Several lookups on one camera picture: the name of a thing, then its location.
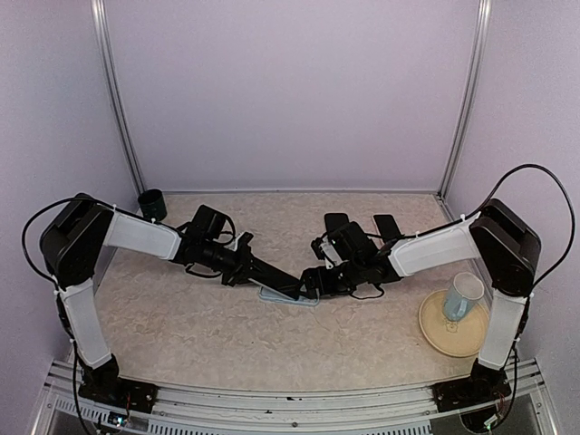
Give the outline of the light blue phone case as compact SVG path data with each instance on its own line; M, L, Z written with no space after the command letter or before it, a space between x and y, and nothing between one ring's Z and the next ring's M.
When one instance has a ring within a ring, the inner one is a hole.
M259 299L263 302L276 303L276 304L286 304L286 305L301 305L307 307L315 307L319 305L320 298L309 299L305 296L299 296L297 300L291 298L288 295L283 295L273 289L261 286L258 292Z

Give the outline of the black phone case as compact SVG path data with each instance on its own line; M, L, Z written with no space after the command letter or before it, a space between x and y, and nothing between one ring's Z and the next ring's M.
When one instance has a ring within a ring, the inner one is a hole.
M350 222L346 213L331 212L324 215L325 234L328 235Z

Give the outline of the dark phone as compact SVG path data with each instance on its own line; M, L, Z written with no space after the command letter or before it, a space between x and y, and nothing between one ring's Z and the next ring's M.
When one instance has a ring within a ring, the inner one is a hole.
M402 238L402 232L393 215L377 214L373 216L373 221L379 232L379 236L384 242Z
M298 294L299 279L292 275L289 275L288 273L282 271L281 269L278 270L281 278L279 285L261 285L261 286L268 287L283 295L288 295L291 298L297 300L298 297L300 296Z

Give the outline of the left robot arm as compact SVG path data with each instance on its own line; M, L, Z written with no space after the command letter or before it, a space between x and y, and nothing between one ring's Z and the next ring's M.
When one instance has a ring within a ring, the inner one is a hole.
M42 233L40 248L82 362L81 396L115 403L128 393L94 305L93 276L102 247L132 250L186 268L201 265L218 273L223 285L250 282L276 291L295 288L294 277L252 254L251 234L221 240L223 227L232 223L229 216L205 205L189 222L168 227L84 193L67 200Z

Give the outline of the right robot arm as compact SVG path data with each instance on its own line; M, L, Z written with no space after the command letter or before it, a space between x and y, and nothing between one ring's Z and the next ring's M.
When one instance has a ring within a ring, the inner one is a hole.
M306 269L297 289L308 299L353 295L358 285L380 287L418 272L467 259L483 261L493 300L488 329L469 376L438 382L442 409L508 395L505 366L521 335L535 286L541 250L538 235L502 201L492 198L453 223L405 236L391 215L374 216L382 246L345 214L328 213L326 231L312 244L323 266Z

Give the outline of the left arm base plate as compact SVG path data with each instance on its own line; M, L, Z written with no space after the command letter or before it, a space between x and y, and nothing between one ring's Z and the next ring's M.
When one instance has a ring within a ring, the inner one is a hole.
M82 398L97 403L151 414L158 391L155 384L120 378L112 386L82 384L78 393Z

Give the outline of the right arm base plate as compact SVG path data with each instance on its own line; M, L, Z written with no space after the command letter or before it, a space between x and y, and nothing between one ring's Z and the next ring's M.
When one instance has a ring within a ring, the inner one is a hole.
M512 391L508 381L491 385L487 381L461 378L431 386L438 412L454 411L507 397Z

